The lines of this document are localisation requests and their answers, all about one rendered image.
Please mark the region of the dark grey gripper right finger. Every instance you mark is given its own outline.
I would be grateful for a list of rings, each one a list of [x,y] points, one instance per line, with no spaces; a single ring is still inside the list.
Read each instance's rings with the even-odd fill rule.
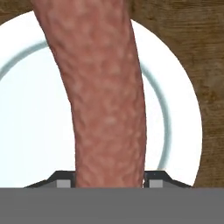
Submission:
[[[145,171],[143,179],[144,188],[191,188],[190,185],[172,179],[165,171]]]

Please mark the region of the reddish brown sausage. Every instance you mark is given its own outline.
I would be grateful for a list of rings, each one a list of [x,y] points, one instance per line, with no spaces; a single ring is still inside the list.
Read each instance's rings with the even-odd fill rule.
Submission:
[[[71,103],[78,187],[140,187],[146,121],[125,0],[31,0]]]

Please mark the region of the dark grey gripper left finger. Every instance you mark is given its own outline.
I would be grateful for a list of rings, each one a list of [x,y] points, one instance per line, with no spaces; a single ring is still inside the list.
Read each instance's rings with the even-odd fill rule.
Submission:
[[[56,171],[48,179],[28,185],[28,188],[38,187],[75,188],[75,171]]]

